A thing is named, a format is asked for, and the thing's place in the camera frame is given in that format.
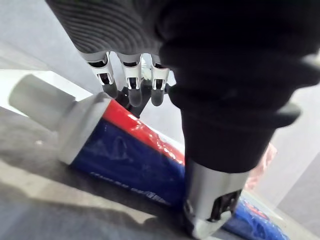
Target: white surface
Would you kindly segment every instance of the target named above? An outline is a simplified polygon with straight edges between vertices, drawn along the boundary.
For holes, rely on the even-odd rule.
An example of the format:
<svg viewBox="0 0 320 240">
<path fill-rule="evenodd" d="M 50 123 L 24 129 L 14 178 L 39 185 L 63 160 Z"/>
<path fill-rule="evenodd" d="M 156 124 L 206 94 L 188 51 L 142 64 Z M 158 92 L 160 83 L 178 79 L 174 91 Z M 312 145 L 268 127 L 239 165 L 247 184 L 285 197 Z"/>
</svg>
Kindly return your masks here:
<svg viewBox="0 0 320 240">
<path fill-rule="evenodd" d="M 298 90 L 291 100 L 301 107 L 302 115 L 293 125 L 276 131 L 271 142 L 277 155 L 255 189 L 275 206 L 320 151 L 320 85 Z"/>
</svg>

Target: pink object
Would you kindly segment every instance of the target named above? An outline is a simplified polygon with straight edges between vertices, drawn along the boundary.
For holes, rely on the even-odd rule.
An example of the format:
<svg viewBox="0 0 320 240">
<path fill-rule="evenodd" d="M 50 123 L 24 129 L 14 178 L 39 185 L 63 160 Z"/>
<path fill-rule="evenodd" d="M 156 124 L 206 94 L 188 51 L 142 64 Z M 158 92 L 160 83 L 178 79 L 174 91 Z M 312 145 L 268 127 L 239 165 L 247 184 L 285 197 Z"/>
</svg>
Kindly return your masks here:
<svg viewBox="0 0 320 240">
<path fill-rule="evenodd" d="M 244 185 L 245 189 L 253 190 L 255 188 L 276 154 L 277 149 L 275 148 L 275 146 L 269 143 L 258 165 L 250 171 L 249 177 Z"/>
</svg>

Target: white tube cap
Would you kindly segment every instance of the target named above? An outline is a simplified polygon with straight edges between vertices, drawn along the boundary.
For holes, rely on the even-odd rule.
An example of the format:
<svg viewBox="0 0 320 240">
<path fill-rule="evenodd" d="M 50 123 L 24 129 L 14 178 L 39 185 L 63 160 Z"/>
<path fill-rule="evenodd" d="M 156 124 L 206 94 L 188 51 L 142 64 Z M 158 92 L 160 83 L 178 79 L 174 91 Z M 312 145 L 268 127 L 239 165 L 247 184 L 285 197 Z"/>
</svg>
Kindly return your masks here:
<svg viewBox="0 0 320 240">
<path fill-rule="evenodd" d="M 12 107 L 51 131 L 58 130 L 74 103 L 74 96 L 34 75 L 22 78 L 9 96 Z"/>
</svg>

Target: red stripe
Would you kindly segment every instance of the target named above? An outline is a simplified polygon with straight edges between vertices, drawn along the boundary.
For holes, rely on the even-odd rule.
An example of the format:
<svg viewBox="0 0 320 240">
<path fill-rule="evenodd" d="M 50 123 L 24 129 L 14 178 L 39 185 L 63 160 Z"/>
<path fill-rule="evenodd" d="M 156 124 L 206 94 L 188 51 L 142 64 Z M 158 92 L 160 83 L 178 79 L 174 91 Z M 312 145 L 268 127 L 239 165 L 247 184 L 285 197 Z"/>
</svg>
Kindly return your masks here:
<svg viewBox="0 0 320 240">
<path fill-rule="evenodd" d="M 110 102 L 102 117 L 159 153 L 174 159 L 180 164 L 185 164 L 185 156 L 179 150 L 162 141 L 157 133 L 148 128 L 115 100 Z"/>
</svg>

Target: gray table surface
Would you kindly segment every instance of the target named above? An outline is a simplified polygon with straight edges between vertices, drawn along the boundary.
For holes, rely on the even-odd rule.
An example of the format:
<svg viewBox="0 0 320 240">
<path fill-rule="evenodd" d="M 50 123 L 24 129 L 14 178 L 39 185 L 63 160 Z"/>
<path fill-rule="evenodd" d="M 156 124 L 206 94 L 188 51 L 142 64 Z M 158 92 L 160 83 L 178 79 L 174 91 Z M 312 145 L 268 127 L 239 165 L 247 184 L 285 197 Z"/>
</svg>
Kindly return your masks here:
<svg viewBox="0 0 320 240">
<path fill-rule="evenodd" d="M 167 208 L 59 162 L 57 141 L 0 109 L 1 240 L 189 239 Z M 239 239 L 223 230 L 216 237 Z"/>
</svg>

